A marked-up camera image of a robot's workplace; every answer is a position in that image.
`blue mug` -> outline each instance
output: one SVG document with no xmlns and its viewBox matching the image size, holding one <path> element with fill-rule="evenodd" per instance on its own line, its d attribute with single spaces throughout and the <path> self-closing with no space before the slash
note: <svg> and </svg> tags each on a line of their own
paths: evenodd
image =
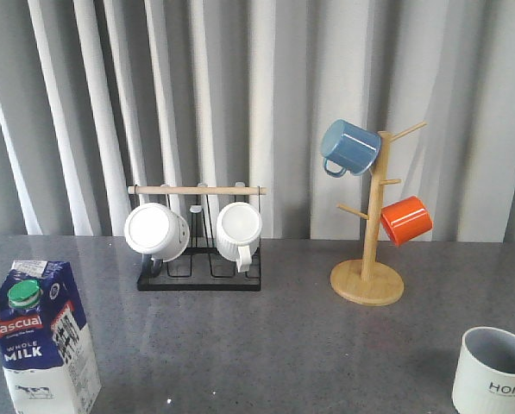
<svg viewBox="0 0 515 414">
<path fill-rule="evenodd" d="M 341 177 L 348 170 L 353 175 L 361 175 L 376 161 L 380 145 L 378 134 L 338 119 L 330 125 L 320 146 L 323 168 L 332 177 Z M 328 161 L 342 169 L 337 172 L 329 170 Z"/>
</svg>

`white mug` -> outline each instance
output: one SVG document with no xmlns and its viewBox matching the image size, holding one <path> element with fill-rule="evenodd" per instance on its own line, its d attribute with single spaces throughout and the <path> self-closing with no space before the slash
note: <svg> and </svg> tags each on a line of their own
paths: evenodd
<svg viewBox="0 0 515 414">
<path fill-rule="evenodd" d="M 159 203 L 146 203 L 132 210 L 124 234 L 133 250 L 163 261 L 179 257 L 190 240 L 186 220 Z"/>
<path fill-rule="evenodd" d="M 217 250 L 225 259 L 236 262 L 238 272 L 249 270 L 262 227 L 261 214 L 248 203 L 228 204 L 219 213 Z"/>
<path fill-rule="evenodd" d="M 477 327 L 462 336 L 453 385 L 460 414 L 515 414 L 515 335 Z"/>
</svg>

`wooden peg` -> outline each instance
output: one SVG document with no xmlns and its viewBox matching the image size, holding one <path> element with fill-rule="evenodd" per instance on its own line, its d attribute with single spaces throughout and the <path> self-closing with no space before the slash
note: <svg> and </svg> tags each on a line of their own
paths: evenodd
<svg viewBox="0 0 515 414">
<path fill-rule="evenodd" d="M 359 217 L 362 217 L 364 218 L 365 220 L 368 220 L 368 214 L 364 214 L 358 210 L 355 210 L 351 207 L 349 207 L 348 205 L 345 205 L 345 204 L 342 204 L 342 203 L 338 203 L 337 206 L 336 206 L 338 209 L 340 210 L 344 210 L 344 211 L 347 211 L 348 213 L 353 213 Z"/>
<path fill-rule="evenodd" d="M 398 134 L 394 135 L 391 139 L 391 142 L 394 142 L 398 140 L 399 138 L 403 138 L 405 135 L 410 134 L 411 132 L 416 131 L 417 129 L 420 129 L 422 127 L 425 127 L 428 123 L 426 121 L 422 121 L 421 123 L 417 123 L 416 125 L 411 126 L 410 128 L 405 129 L 404 131 L 399 132 Z"/>
<path fill-rule="evenodd" d="M 399 184 L 401 179 L 382 179 L 380 185 Z"/>
</svg>

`white curtain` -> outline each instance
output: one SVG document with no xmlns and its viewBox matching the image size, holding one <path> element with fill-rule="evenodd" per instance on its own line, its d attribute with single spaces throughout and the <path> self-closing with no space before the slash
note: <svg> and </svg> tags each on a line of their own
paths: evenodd
<svg viewBox="0 0 515 414">
<path fill-rule="evenodd" d="M 128 185 L 242 181 L 264 237 L 359 239 L 338 118 L 428 123 L 384 199 L 424 201 L 421 240 L 515 241 L 515 0 L 0 1 L 0 234 L 122 235 Z"/>
</svg>

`round wooden base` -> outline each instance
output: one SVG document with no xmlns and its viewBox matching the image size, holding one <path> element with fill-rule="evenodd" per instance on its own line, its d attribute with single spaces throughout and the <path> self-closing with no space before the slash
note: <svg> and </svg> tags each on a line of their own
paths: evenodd
<svg viewBox="0 0 515 414">
<path fill-rule="evenodd" d="M 336 293 L 351 302 L 368 306 L 384 306 L 397 302 L 405 285 L 397 272 L 381 263 L 374 263 L 370 281 L 361 279 L 362 260 L 346 260 L 332 269 L 330 283 Z"/>
</svg>

